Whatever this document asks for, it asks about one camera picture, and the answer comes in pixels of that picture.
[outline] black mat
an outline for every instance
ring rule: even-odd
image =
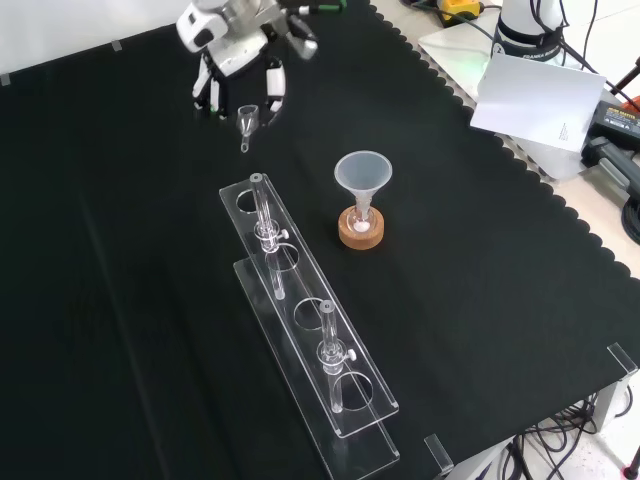
[[[247,155],[233,126],[194,119],[198,59],[171,26],[0,89],[4,352],[20,352],[3,477],[323,478],[233,274],[218,190],[256,171],[400,404],[384,478],[433,476],[432,433],[459,462],[619,379],[614,342],[640,360],[638,282],[575,212],[471,131],[365,2],[312,26],[311,63],[277,49],[287,104]],[[235,103],[261,98],[258,67]],[[367,253],[336,231],[351,199],[333,167],[358,149],[394,166]]]

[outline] clear acrylic test tube rack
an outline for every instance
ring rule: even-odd
[[[400,454],[382,420],[398,403],[266,175],[220,190],[249,254],[234,265],[334,480],[358,480]]]

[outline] wooden stand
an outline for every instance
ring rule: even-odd
[[[384,236],[384,217],[375,208],[369,208],[373,212],[373,216],[376,221],[373,229],[364,233],[354,232],[350,230],[347,225],[347,215],[353,207],[347,208],[340,215],[340,219],[338,220],[338,235],[340,236],[342,243],[347,247],[353,248],[354,250],[368,250],[375,247],[382,240],[382,237]]]

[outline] plastic funnel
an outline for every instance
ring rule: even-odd
[[[374,221],[369,211],[371,199],[391,179],[391,162],[376,152],[353,152],[340,159],[334,173],[336,181],[356,197],[353,215],[347,219],[349,228],[368,231]]]
[[[238,109],[238,130],[242,134],[242,144],[240,151],[247,153],[249,151],[249,137],[258,129],[260,125],[259,108],[257,105],[245,105]]]

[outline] rack hole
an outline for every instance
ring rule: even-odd
[[[301,300],[293,309],[293,321],[305,330],[319,330],[322,328],[319,305],[322,299],[316,297]]]
[[[244,213],[255,213],[256,202],[253,200],[253,192],[251,190],[245,190],[238,195],[236,205]]]
[[[296,268],[300,254],[290,243],[281,243],[278,250],[267,253],[267,265],[276,272],[287,272]]]
[[[342,408],[344,410],[361,410],[373,400],[371,381],[358,372],[347,372],[340,375],[333,385],[334,395],[342,389]]]

